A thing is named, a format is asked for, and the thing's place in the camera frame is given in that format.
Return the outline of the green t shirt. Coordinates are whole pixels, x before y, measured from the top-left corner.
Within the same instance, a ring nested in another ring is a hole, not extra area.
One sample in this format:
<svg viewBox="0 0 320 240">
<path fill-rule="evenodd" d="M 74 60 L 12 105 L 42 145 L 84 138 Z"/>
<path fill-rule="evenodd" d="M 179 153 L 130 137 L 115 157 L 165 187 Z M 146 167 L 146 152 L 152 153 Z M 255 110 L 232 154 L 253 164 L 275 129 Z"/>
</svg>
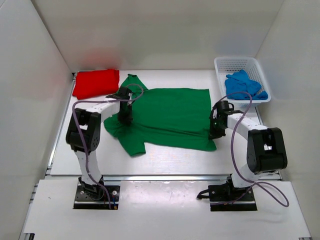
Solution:
<svg viewBox="0 0 320 240">
<path fill-rule="evenodd" d="M 208 89 L 148 89 L 136 75 L 128 75 L 122 86 L 134 96 L 133 120 L 121 124 L 117 115 L 107 118 L 106 131 L 118 139 L 131 156 L 146 153 L 145 144 L 212 152 L 217 149 L 209 139 L 211 98 Z"/>
</svg>

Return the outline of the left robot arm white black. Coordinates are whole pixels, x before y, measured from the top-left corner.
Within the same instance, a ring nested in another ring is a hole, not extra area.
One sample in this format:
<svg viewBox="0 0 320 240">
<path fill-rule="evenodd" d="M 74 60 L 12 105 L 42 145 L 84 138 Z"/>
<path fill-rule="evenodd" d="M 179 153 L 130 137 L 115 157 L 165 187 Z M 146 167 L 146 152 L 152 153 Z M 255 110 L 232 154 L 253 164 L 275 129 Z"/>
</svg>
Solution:
<svg viewBox="0 0 320 240">
<path fill-rule="evenodd" d="M 102 123 L 116 115 L 120 124 L 129 126 L 133 120 L 132 96 L 133 92 L 125 86 L 104 100 L 79 100 L 72 106 L 66 143 L 77 156 L 82 173 L 79 182 L 93 199 L 101 198 L 106 190 L 96 155 Z"/>
</svg>

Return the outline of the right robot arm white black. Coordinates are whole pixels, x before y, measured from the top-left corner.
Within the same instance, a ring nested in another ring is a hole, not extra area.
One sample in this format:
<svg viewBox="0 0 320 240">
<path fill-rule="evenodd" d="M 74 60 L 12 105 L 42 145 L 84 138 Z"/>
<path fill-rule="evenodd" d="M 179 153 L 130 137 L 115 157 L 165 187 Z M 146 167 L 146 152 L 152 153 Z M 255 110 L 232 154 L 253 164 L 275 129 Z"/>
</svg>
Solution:
<svg viewBox="0 0 320 240">
<path fill-rule="evenodd" d="M 226 129 L 232 130 L 230 151 L 235 173 L 230 175 L 231 183 L 224 187 L 224 195 L 229 200 L 236 200 L 242 195 L 242 188 L 253 185 L 262 176 L 288 166 L 283 133 L 279 128 L 254 122 L 227 100 L 213 106 L 209 119 L 210 140 L 224 137 Z M 247 141 L 246 164 L 241 168 L 236 165 L 233 149 L 236 134 Z"/>
</svg>

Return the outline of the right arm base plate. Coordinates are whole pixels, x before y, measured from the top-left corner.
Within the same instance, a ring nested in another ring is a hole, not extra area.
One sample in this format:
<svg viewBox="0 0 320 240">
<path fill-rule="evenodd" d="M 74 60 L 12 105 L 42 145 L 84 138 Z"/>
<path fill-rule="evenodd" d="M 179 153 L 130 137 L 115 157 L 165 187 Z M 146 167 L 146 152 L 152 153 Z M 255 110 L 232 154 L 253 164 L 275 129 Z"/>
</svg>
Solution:
<svg viewBox="0 0 320 240">
<path fill-rule="evenodd" d="M 258 210 L 253 190 L 250 187 L 234 187 L 230 176 L 218 183 L 209 183 L 207 189 L 200 191 L 196 198 L 209 200 L 211 212 Z"/>
</svg>

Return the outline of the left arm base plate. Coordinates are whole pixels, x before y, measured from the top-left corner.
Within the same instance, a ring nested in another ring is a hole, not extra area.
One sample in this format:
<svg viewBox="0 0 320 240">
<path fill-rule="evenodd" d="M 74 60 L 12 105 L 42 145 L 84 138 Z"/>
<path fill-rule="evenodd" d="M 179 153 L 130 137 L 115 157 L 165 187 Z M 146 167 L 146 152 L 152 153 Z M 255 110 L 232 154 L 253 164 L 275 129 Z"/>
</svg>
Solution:
<svg viewBox="0 0 320 240">
<path fill-rule="evenodd" d="M 108 191 L 109 198 L 103 189 L 100 189 L 98 193 L 90 193 L 88 190 L 85 190 L 80 183 L 78 183 L 74 196 L 73 209 L 118 210 L 121 186 L 112 183 L 111 185 L 106 185 L 105 187 Z"/>
</svg>

